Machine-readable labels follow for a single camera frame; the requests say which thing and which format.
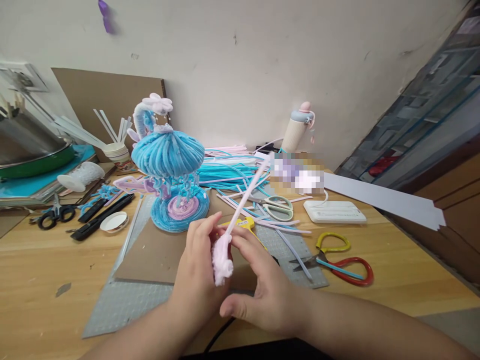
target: pink pipe cleaner swirl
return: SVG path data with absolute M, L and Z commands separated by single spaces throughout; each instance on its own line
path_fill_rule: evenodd
M 194 196 L 187 201 L 186 197 L 182 197 L 180 206 L 177 207 L 178 195 L 170 200 L 168 203 L 168 215 L 174 220 L 185 220 L 195 214 L 199 208 L 199 200 Z

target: hand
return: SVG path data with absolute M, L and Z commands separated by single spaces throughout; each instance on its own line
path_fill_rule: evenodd
M 226 279 L 224 286 L 215 286 L 212 267 L 212 244 L 225 232 L 217 228 L 221 217 L 219 211 L 190 223 L 175 285 L 168 299 L 169 310 L 178 316 L 177 321 L 185 321 L 198 330 L 218 311 L 230 285 Z
M 278 335 L 299 337 L 310 320 L 309 289 L 292 284 L 250 231 L 235 226 L 231 235 L 231 244 L 249 262 L 257 283 L 253 297 L 228 296 L 221 304 L 220 316 L 233 316 Z

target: black-handled scissors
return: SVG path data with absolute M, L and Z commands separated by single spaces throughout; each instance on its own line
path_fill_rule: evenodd
M 57 221 L 69 222 L 75 216 L 75 206 L 60 205 L 59 196 L 54 195 L 53 207 L 44 213 L 38 220 L 38 227 L 42 230 L 50 230 L 57 225 Z

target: pink bottle cap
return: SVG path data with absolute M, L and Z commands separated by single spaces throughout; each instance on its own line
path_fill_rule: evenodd
M 300 105 L 300 110 L 298 110 L 298 111 L 301 112 L 301 113 L 309 113 L 310 112 L 310 106 L 311 106 L 310 101 L 305 101 L 304 103 L 302 103 Z

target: light switch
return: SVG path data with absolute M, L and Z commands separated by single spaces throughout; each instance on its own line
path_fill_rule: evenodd
M 0 76 L 8 83 L 8 88 L 15 90 L 21 84 L 30 92 L 48 92 L 49 89 L 27 62 L 0 62 Z

